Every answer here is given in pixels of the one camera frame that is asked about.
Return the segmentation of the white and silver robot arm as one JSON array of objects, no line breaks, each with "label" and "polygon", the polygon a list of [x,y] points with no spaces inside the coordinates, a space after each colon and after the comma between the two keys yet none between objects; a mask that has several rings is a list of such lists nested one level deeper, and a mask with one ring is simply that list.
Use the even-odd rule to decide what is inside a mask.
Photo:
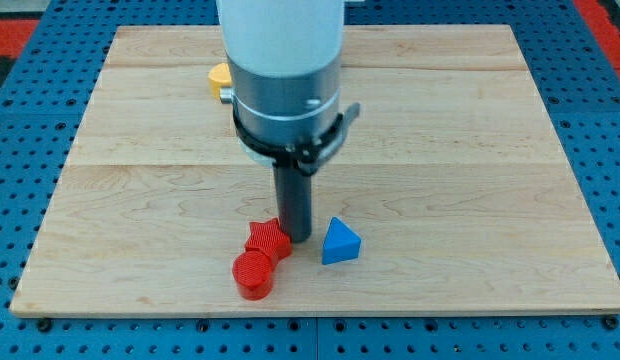
[{"label": "white and silver robot arm", "polygon": [[276,159],[313,163],[339,131],[341,0],[218,0],[241,141]]}]

